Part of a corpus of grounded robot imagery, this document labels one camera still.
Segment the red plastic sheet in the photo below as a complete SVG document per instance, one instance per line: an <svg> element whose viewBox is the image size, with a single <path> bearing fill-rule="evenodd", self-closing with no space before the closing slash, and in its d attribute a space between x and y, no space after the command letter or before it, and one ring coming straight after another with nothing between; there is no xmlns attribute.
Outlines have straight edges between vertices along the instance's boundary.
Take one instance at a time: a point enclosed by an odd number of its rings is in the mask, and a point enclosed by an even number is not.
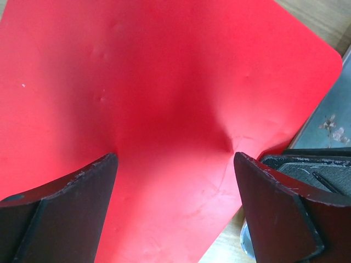
<svg viewBox="0 0 351 263"><path fill-rule="evenodd" d="M9 0L0 198L114 151L96 262L197 262L241 205L233 153L287 144L340 70L270 0Z"/></svg>

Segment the flower image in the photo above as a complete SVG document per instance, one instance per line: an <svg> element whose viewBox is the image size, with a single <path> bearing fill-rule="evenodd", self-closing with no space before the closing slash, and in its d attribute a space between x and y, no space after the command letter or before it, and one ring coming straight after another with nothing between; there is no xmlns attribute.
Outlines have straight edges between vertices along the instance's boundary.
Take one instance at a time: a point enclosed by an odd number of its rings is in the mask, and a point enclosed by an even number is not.
<svg viewBox="0 0 351 263"><path fill-rule="evenodd" d="M318 126L318 128L325 129L328 131L328 137L330 140L328 148L331 148L332 140L341 142L345 145L350 142L350 139L344 134L345 130L343 127L340 127L338 130L333 131L333 128L337 127L337 124L334 121L334 119L335 114L330 116L330 118L325 117L325 122Z"/></svg>

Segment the black plastic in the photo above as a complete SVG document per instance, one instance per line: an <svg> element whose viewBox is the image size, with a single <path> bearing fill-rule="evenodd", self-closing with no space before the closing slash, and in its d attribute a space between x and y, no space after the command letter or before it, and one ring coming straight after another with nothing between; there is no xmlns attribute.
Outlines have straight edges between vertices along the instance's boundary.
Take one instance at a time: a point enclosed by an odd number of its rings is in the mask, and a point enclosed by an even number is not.
<svg viewBox="0 0 351 263"><path fill-rule="evenodd" d="M114 154L0 202L1 263L93 263L115 182Z"/></svg>
<svg viewBox="0 0 351 263"><path fill-rule="evenodd" d="M285 164L291 169L282 169ZM257 262L350 262L351 198L323 189L311 174L307 184L297 180L296 171L304 169L299 165L309 166L308 173L320 169L319 165L324 171L339 166L350 176L348 157L268 156L259 162L244 153L235 155L236 179ZM328 179L336 175L323 173ZM338 187L348 194L350 183L346 178Z"/></svg>
<svg viewBox="0 0 351 263"><path fill-rule="evenodd" d="M351 157L269 155L261 162L324 191L351 196Z"/></svg>

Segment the scratch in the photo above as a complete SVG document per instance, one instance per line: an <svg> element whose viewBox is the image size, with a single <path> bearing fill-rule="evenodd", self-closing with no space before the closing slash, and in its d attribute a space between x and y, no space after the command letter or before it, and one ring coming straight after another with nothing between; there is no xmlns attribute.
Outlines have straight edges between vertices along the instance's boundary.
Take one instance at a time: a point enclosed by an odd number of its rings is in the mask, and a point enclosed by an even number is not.
<svg viewBox="0 0 351 263"><path fill-rule="evenodd" d="M246 136L246 135L243 135L242 136L243 139L247 139L247 140L253 140L254 141L254 138L251 137L251 136Z"/></svg>
<svg viewBox="0 0 351 263"><path fill-rule="evenodd" d="M222 176L222 178L221 178L221 180L220 180L220 183L219 183L219 186L218 186L218 189L217 189L218 192L219 192L219 190L220 190L220 188L221 188L221 186L222 186L222 184L223 184L225 175L226 175L226 173L227 173L227 169L228 169L228 165L225 166L223 176Z"/></svg>
<svg viewBox="0 0 351 263"><path fill-rule="evenodd" d="M303 168L298 168L299 170L303 170L305 171L306 173L310 174L310 172L308 172L307 170L303 169Z"/></svg>

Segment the wooden table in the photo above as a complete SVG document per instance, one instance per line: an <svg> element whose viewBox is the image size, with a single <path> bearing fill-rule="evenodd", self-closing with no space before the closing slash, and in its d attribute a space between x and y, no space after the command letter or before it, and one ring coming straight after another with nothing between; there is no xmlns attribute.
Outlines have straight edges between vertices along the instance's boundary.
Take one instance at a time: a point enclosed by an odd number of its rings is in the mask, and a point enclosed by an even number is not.
<svg viewBox="0 0 351 263"><path fill-rule="evenodd" d="M350 0L276 1L341 55L346 52L351 44ZM0 0L0 15L3 13L5 3L6 0ZM245 255L240 247L239 234L243 219L244 214L240 210L203 256L200 263L254 262Z"/></svg>

